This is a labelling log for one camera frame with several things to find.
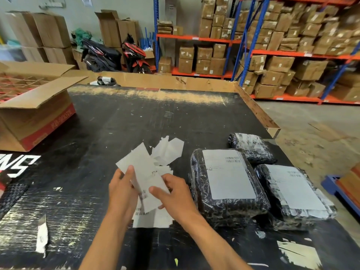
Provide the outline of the person's left hand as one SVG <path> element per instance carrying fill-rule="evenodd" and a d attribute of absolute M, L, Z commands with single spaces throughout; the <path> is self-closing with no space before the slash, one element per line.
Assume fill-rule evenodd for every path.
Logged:
<path fill-rule="evenodd" d="M 110 181 L 107 213 L 128 225 L 137 208 L 139 194 L 137 189 L 124 191 L 124 175 L 125 173 L 118 168 Z"/>

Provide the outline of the person's right hand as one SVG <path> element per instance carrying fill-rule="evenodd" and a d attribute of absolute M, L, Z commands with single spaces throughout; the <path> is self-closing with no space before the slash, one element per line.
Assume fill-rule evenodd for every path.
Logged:
<path fill-rule="evenodd" d="M 172 202 L 161 203 L 158 209 L 166 209 L 168 214 L 185 228 L 192 218 L 200 216 L 192 199 L 190 189 L 183 178 L 170 173 L 162 175 L 162 179 L 167 188 L 172 189 Z"/>

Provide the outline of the white shipping label sheet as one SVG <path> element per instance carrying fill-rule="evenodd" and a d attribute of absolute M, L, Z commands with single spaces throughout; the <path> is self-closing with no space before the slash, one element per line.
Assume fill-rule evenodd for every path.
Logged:
<path fill-rule="evenodd" d="M 138 145 L 116 163 L 116 166 L 123 172 L 128 169 L 129 165 L 132 165 L 135 170 L 136 180 L 133 185 L 139 192 L 141 213 L 146 214 L 157 209 L 162 203 L 149 192 L 149 188 L 155 186 L 164 190 L 167 194 L 170 192 L 144 143 Z"/>

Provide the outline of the person's right forearm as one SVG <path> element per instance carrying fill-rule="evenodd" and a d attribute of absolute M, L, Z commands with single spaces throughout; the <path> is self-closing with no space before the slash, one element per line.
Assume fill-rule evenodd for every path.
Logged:
<path fill-rule="evenodd" d="M 175 220 L 195 241 L 212 270 L 253 270 L 198 213 Z"/>

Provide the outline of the pile of white label papers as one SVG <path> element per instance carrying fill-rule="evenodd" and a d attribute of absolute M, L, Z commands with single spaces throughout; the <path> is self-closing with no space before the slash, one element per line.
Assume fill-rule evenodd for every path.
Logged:
<path fill-rule="evenodd" d="M 173 174 L 170 163 L 182 156 L 184 141 L 169 136 L 162 137 L 156 146 L 151 149 L 151 158 L 158 168 L 160 175 Z M 138 200 L 137 209 L 133 215 L 133 228 L 169 228 L 173 218 L 165 209 L 154 209 L 149 213 L 141 213 L 141 202 Z"/>

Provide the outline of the large black bubble-wrap parcel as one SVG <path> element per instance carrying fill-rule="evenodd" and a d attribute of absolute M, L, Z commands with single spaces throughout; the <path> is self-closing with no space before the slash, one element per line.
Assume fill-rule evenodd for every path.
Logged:
<path fill-rule="evenodd" d="M 243 227 L 270 209 L 254 169 L 239 150 L 196 149 L 190 164 L 191 194 L 211 227 Z"/>

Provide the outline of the small black bubble-wrap parcel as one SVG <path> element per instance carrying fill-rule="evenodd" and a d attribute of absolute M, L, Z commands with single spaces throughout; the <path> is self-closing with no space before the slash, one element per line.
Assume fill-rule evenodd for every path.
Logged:
<path fill-rule="evenodd" d="M 276 164 L 278 161 L 269 143 L 257 135 L 230 133 L 228 143 L 231 148 L 242 152 L 253 166 L 259 164 Z"/>

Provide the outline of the torn white paper strip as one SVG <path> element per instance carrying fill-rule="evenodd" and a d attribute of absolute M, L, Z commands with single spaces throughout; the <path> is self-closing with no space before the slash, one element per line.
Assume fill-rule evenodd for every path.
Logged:
<path fill-rule="evenodd" d="M 44 214 L 37 224 L 37 240 L 36 240 L 36 249 L 37 253 L 43 255 L 43 258 L 47 256 L 47 245 L 49 242 L 49 233 L 47 227 L 47 215 Z"/>

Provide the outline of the open cardboard box with dividers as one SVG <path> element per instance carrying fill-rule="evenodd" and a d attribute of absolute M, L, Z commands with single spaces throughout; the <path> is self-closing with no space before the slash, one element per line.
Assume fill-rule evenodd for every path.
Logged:
<path fill-rule="evenodd" d="M 29 152 L 76 113 L 67 90 L 87 76 L 65 76 L 73 68 L 0 62 L 0 150 Z"/>

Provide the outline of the red motor scooter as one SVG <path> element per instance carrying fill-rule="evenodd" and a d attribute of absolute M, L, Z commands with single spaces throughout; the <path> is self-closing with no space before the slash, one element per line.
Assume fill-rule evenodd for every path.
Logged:
<path fill-rule="evenodd" d="M 122 43 L 122 51 L 127 72 L 152 74 L 150 65 L 145 61 L 145 51 L 134 42 L 132 35 L 129 33 Z"/>

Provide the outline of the black motor scooter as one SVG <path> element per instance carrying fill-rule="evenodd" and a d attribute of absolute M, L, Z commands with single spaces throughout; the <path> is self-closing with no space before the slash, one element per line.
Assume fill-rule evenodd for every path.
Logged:
<path fill-rule="evenodd" d="M 86 38 L 82 40 L 81 49 L 81 62 L 86 65 L 87 70 L 95 73 L 122 71 L 122 54 L 117 49 Z"/>

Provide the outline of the flat black bubble-wrap parcel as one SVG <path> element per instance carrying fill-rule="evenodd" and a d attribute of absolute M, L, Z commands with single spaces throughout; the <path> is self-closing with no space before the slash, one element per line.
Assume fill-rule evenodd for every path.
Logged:
<path fill-rule="evenodd" d="M 276 230 L 308 231 L 337 215 L 337 209 L 302 169 L 261 164 L 255 168 L 270 209 L 268 218 Z"/>

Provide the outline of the white paper scrap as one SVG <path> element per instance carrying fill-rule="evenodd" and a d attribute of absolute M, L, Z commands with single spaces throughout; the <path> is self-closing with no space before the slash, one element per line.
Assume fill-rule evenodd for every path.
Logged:
<path fill-rule="evenodd" d="M 310 270 L 322 270 L 320 257 L 314 247 L 294 241 L 277 241 L 283 260 Z"/>

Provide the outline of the tall stacked cardboard cartons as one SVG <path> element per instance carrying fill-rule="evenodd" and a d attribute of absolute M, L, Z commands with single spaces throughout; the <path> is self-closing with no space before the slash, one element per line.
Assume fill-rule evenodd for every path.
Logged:
<path fill-rule="evenodd" d="M 6 17 L 27 61 L 76 65 L 63 16 L 8 11 Z"/>

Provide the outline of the blue pallet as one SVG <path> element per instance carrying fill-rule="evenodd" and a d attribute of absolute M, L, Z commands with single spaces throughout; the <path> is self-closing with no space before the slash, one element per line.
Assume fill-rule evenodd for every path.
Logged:
<path fill-rule="evenodd" d="M 346 202 L 349 208 L 352 209 L 353 213 L 360 218 L 360 203 L 355 201 L 354 198 L 351 198 L 351 195 L 348 191 L 343 190 L 340 187 L 340 176 L 337 175 L 326 175 L 321 186 L 330 194 L 330 195 L 339 195 Z"/>

